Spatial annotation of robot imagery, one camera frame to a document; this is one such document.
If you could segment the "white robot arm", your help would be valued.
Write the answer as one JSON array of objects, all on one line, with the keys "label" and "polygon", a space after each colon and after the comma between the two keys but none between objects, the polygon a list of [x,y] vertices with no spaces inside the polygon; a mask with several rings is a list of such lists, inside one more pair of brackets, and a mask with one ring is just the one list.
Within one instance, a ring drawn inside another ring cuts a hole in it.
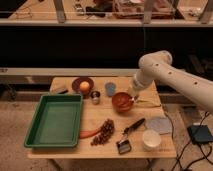
[{"label": "white robot arm", "polygon": [[159,80],[213,114],[213,81],[172,67],[172,55],[165,50],[142,56],[138,64],[127,90],[132,97]]}]

